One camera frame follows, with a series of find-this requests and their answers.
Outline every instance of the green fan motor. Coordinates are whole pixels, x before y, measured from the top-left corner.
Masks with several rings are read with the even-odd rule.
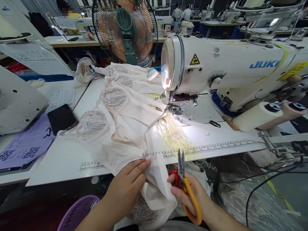
[[[126,62],[137,65],[136,53],[133,48],[134,27],[130,13],[125,8],[119,8],[116,11],[116,22],[123,36]]]

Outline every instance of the ruler scale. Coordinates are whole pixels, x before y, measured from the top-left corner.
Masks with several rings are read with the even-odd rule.
[[[105,168],[105,166],[99,163],[98,161],[93,160],[93,161],[82,162],[79,171],[81,172],[81,171],[94,170],[100,168]]]
[[[250,146],[250,145],[255,145],[255,144],[262,144],[262,143],[258,141],[254,141],[254,140],[249,140],[249,139],[241,139],[241,140],[226,141],[226,142],[219,142],[219,143],[213,143],[213,144],[204,144],[204,145],[191,146],[191,147],[184,148],[184,154],[189,156],[189,155],[194,155],[194,154],[202,154],[202,153],[209,153],[209,152],[215,152],[215,151],[221,151],[221,150],[235,149],[235,148]],[[148,156],[155,156],[157,154],[162,154],[164,156],[166,164],[169,164],[168,163],[169,161],[167,160],[177,159],[177,153],[178,153],[178,150],[160,150],[160,151],[155,151],[155,152],[148,152],[146,156],[148,157]],[[101,169],[101,168],[105,168],[105,166],[100,164],[100,162],[93,160],[93,161],[82,162],[79,171],[81,172],[81,171]]]

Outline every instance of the person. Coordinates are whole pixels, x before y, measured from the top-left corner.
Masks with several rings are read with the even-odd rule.
[[[146,177],[143,172],[150,166],[151,159],[136,160],[121,169],[112,180],[106,195],[83,219],[75,231],[105,231],[127,216],[140,195]],[[235,220],[207,195],[200,182],[192,175],[185,174],[202,211],[202,219],[212,231],[252,231]],[[169,176],[169,183],[174,183],[175,175]],[[185,204],[192,213],[194,206],[189,195],[182,189],[172,187],[171,193]],[[206,230],[193,223],[167,221],[159,230]]]
[[[82,18],[81,14],[75,13],[68,3],[64,0],[57,0],[58,9],[60,10],[63,16],[67,16],[71,19]],[[68,34],[80,34],[78,29],[66,29]]]
[[[186,9],[181,15],[181,19],[190,20],[190,17],[193,15],[192,10],[189,8],[189,5],[186,6]]]
[[[179,9],[179,4],[175,5],[175,10],[172,12],[172,17],[179,18],[181,16],[181,10]]]

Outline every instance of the human hand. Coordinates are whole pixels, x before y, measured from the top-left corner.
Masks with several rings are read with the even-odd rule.
[[[109,230],[131,212],[145,183],[143,172],[150,164],[151,159],[130,162],[114,177],[106,195],[91,211],[103,224],[101,230]]]
[[[210,210],[209,208],[211,206],[215,206],[215,204],[213,203],[211,198],[208,196],[203,186],[200,184],[200,182],[197,180],[196,177],[188,173],[185,173],[185,176],[188,178],[190,187],[202,211],[202,219],[205,220],[207,218],[208,211]],[[172,184],[174,183],[174,181],[175,181],[175,174],[171,174],[169,178],[167,179],[167,182]],[[186,205],[189,208],[189,210],[192,212],[192,214],[196,215],[195,207],[193,206],[193,203],[188,194],[184,193],[182,189],[179,189],[174,186],[171,188],[171,193],[176,197],[178,201]]]

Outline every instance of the scissors blade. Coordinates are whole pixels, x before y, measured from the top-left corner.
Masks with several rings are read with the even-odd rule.
[[[177,158],[178,158],[178,169],[179,169],[178,175],[183,180],[183,178],[184,178],[184,176],[183,176],[184,170],[183,170],[183,162],[182,162],[182,157],[181,157],[180,149],[179,149],[179,152],[177,153]]]

